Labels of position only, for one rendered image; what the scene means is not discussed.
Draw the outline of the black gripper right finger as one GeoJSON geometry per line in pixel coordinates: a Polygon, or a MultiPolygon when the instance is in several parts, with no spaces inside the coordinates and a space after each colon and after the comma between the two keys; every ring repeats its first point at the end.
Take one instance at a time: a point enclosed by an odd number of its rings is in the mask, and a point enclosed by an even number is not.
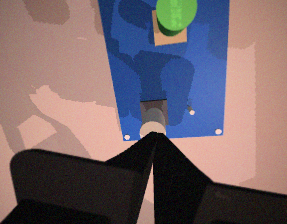
{"type": "Polygon", "coordinates": [[[153,189],[155,224],[287,224],[287,194],[215,182],[159,132],[153,189]]]}

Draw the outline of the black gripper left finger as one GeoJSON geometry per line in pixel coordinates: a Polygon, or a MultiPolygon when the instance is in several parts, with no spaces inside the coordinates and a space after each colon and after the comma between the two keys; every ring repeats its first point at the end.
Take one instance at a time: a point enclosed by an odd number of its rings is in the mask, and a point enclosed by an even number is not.
{"type": "Polygon", "coordinates": [[[157,132],[99,161],[41,149],[15,153],[9,170],[17,204],[32,199],[137,224],[151,173],[157,132]]]}

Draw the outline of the blue circuit board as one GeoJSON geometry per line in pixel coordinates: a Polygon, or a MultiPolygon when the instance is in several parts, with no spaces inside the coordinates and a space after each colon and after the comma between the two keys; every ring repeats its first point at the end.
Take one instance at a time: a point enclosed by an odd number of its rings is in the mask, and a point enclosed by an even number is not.
{"type": "Polygon", "coordinates": [[[98,2],[123,141],[224,136],[230,0],[98,2]]]}

